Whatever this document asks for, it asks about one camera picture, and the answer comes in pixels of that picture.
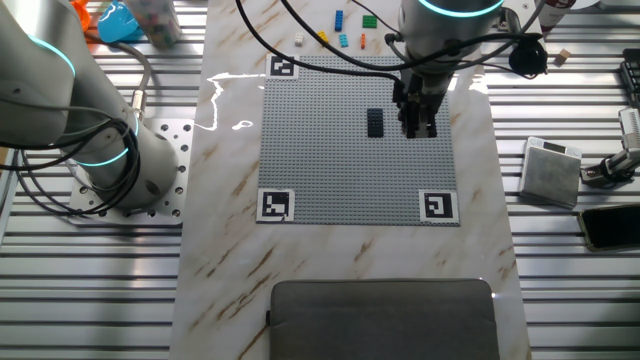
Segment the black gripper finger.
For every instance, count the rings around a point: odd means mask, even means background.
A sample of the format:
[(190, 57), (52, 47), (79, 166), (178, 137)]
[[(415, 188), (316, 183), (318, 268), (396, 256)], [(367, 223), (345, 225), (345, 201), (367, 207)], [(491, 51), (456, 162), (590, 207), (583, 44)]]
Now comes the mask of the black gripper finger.
[(420, 109), (403, 107), (401, 109), (401, 123), (403, 134), (408, 139), (414, 139), (420, 129)]
[(422, 110), (419, 115), (419, 137), (435, 138), (436, 136), (436, 114), (432, 110)]

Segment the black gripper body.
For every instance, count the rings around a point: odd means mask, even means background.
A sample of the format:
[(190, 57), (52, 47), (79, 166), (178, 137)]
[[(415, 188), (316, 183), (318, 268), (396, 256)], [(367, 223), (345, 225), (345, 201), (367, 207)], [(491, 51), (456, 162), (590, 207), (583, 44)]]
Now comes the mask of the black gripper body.
[(437, 88), (426, 88), (424, 78), (415, 74), (401, 74), (394, 84), (393, 102), (400, 118), (418, 116), (420, 112), (435, 117), (440, 107), (440, 92)]

